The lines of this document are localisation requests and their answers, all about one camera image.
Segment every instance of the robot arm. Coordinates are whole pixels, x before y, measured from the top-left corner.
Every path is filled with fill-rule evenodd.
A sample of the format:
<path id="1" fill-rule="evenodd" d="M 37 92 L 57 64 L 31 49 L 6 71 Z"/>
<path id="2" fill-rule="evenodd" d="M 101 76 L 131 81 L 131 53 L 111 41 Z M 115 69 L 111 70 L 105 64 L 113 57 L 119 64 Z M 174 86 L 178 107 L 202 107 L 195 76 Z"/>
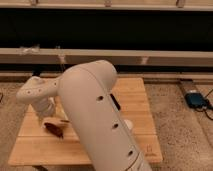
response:
<path id="1" fill-rule="evenodd" d="M 116 75 L 113 65 L 106 61 L 76 65 L 52 82 L 31 78 L 17 98 L 34 104 L 39 112 L 42 108 L 50 114 L 51 103 L 47 98 L 59 95 L 97 171 L 151 171 L 109 95 Z M 48 103 L 46 108 L 41 101 Z"/>

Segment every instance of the black cable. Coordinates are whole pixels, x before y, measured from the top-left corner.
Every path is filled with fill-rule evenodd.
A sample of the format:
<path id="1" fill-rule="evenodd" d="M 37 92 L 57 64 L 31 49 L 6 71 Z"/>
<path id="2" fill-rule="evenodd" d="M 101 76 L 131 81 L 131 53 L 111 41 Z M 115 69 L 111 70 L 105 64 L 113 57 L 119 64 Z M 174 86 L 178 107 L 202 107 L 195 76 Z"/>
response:
<path id="1" fill-rule="evenodd" d="M 208 97 L 212 92 L 213 92 L 213 89 L 210 90 L 210 91 L 206 94 L 206 96 L 204 97 L 204 100 L 205 100 L 205 102 L 206 102 L 206 106 L 203 106 L 202 108 L 195 108 L 195 111 L 197 111 L 197 112 L 204 112 L 204 113 L 206 114 L 206 117 L 207 117 L 208 119 L 210 119 L 211 121 L 213 121 L 213 117 L 211 117 L 207 111 L 208 111 L 208 110 L 212 110 L 212 111 L 213 111 L 213 106 L 211 105 L 211 103 L 210 103 L 209 99 L 207 99 L 207 97 Z"/>
<path id="2" fill-rule="evenodd" d="M 209 92 L 207 93 L 207 95 L 205 95 L 205 98 L 207 98 L 212 92 L 213 92 L 213 89 L 212 89 L 211 91 L 209 91 Z"/>
<path id="3" fill-rule="evenodd" d="M 204 110 L 204 113 L 206 114 L 207 118 L 209 118 L 210 120 L 213 121 L 213 117 L 211 117 L 211 116 L 208 114 L 207 110 Z"/>
<path id="4" fill-rule="evenodd" d="M 1 103 L 1 101 L 3 99 L 3 96 L 4 96 L 4 94 L 0 92 L 0 103 Z"/>

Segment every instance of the plywood surface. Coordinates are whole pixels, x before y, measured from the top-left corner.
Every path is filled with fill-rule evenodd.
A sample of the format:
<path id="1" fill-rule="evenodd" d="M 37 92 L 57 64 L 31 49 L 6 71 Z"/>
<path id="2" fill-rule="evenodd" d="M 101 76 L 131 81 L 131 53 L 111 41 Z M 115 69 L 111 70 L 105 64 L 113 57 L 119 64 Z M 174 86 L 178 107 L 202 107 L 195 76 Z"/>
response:
<path id="1" fill-rule="evenodd" d="M 112 93 L 121 105 L 122 117 L 133 122 L 132 133 L 148 161 L 161 162 L 161 150 L 143 80 L 119 78 Z M 62 112 L 58 97 L 55 102 L 56 113 Z M 57 117 L 46 118 L 44 121 L 60 125 L 63 128 L 64 139 L 54 137 L 46 131 L 29 106 L 9 159 L 10 165 L 91 164 L 72 128 L 72 123 L 61 123 Z"/>

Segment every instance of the speckled floor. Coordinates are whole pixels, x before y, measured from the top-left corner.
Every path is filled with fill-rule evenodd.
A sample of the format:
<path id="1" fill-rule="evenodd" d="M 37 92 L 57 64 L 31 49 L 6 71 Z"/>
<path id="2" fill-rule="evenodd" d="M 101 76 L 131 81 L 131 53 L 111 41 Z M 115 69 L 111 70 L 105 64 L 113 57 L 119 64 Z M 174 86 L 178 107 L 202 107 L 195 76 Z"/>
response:
<path id="1" fill-rule="evenodd" d="M 32 167 L 10 167 L 7 160 L 21 125 L 26 106 L 15 94 L 22 83 L 0 82 L 4 98 L 0 104 L 0 171 L 32 171 Z M 145 84 L 164 161 L 152 165 L 156 171 L 212 171 L 213 121 L 189 109 L 177 84 Z M 213 85 L 198 85 L 206 94 Z M 51 171 L 92 171 L 91 167 L 48 167 Z"/>

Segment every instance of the black panel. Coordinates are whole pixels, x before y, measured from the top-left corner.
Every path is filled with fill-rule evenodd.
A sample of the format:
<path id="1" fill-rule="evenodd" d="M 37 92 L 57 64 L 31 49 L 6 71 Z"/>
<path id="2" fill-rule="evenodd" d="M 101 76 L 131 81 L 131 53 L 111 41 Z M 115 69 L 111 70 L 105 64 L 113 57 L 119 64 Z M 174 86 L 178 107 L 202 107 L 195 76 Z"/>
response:
<path id="1" fill-rule="evenodd" d="M 0 9 L 0 47 L 213 50 L 213 13 Z"/>

